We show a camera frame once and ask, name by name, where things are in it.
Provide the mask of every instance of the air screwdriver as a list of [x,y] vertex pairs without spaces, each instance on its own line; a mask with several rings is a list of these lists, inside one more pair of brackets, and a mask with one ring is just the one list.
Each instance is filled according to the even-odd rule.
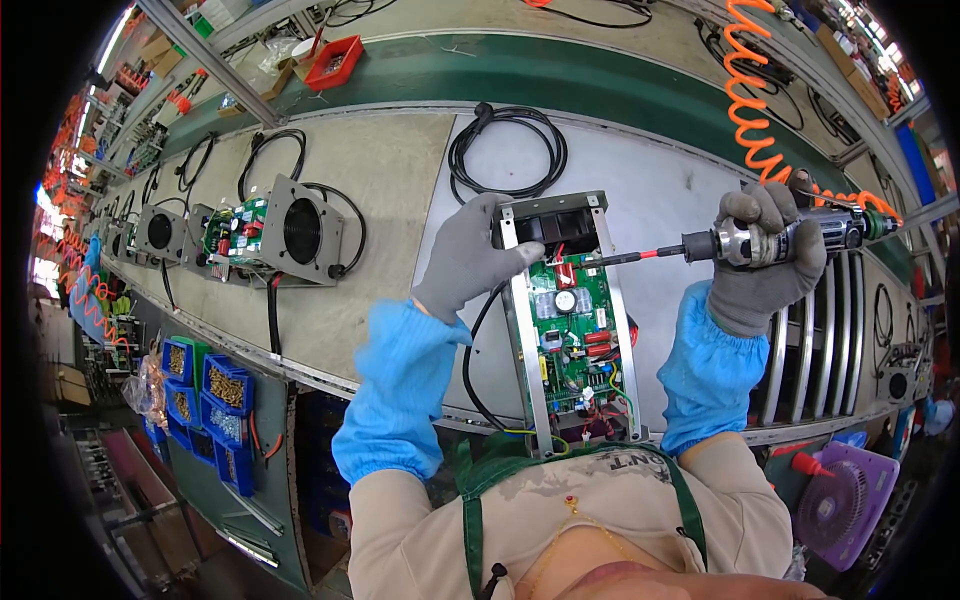
[[686,262],[717,259],[726,260],[736,267],[759,269],[790,262],[796,258],[793,236],[801,221],[813,220],[820,224],[828,256],[860,248],[864,240],[876,240],[890,235],[899,226],[893,217],[871,208],[863,209],[858,204],[815,194],[807,195],[823,198],[834,206],[799,208],[800,218],[775,234],[767,233],[755,223],[747,224],[727,217],[718,228],[683,234],[681,243],[676,246],[617,254],[581,263],[578,268],[593,269],[634,262],[642,258],[683,254]]

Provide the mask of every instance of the capacitor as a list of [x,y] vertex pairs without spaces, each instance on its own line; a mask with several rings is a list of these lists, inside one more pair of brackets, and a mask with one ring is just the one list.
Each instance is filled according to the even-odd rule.
[[263,224],[259,221],[254,221],[253,223],[247,223],[243,228],[243,234],[247,237],[256,237],[260,234],[260,230],[263,229]]
[[594,346],[587,346],[587,356],[603,356],[604,354],[610,352],[610,344],[596,344]]
[[553,275],[557,279],[557,289],[559,290],[577,286],[577,272],[574,271],[572,263],[565,262],[556,265],[553,268]]
[[585,344],[597,344],[598,342],[608,342],[609,340],[609,331],[593,331],[584,336]]

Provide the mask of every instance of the blue sleeve cover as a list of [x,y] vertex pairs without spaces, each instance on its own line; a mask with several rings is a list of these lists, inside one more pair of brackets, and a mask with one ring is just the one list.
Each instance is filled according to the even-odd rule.
[[707,311],[711,280],[686,288],[677,333],[657,379],[667,395],[660,448],[680,456],[698,442],[747,426],[750,390],[763,376],[770,352],[765,335],[737,338]]
[[105,342],[104,328],[102,325],[97,326],[97,323],[102,323],[104,315],[100,302],[94,295],[94,290],[100,283],[100,237],[96,233],[90,238],[84,267],[89,267],[89,271],[81,267],[77,284],[70,290],[70,316],[88,338],[102,346]]
[[432,421],[439,419],[457,345],[470,345],[462,321],[448,325],[408,300],[382,301],[370,311],[370,341],[354,355],[363,384],[333,436],[340,474],[356,484],[396,468],[421,481],[443,460]]

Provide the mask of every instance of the beige shirt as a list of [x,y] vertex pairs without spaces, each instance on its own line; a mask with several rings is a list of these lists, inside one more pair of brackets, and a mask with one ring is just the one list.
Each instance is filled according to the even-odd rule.
[[[782,577],[793,548],[790,514],[750,448],[739,440],[719,441],[683,474],[704,522],[709,572]],[[493,564],[502,563],[510,577],[500,581],[493,598],[514,598],[510,582],[530,568],[570,516],[564,504],[569,494],[578,498],[582,513],[676,571],[703,572],[696,545],[677,533],[683,524],[669,480],[663,459],[640,448],[524,469],[481,497],[481,586]],[[458,497],[433,511],[423,484],[406,471],[381,470],[358,481],[350,491],[353,597],[469,600],[462,509]]]

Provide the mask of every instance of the green apron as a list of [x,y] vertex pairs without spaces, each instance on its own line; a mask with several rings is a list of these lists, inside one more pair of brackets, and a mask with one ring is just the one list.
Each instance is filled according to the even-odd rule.
[[470,456],[468,440],[463,440],[456,446],[452,461],[457,491],[460,492],[464,502],[464,548],[467,553],[467,574],[474,600],[489,598],[495,587],[496,578],[506,574],[506,569],[498,564],[500,569],[494,569],[494,578],[491,583],[486,588],[480,587],[483,569],[483,505],[480,502],[480,495],[527,467],[606,452],[614,448],[642,448],[663,458],[670,470],[670,480],[680,505],[680,515],[684,524],[680,533],[693,540],[697,549],[700,550],[704,568],[707,567],[707,541],[704,536],[704,522],[700,518],[697,503],[680,473],[680,468],[659,448],[647,444],[602,442],[589,448],[570,450],[563,456],[540,460],[527,455],[526,443],[521,438],[497,432],[484,441],[484,455],[476,464]]

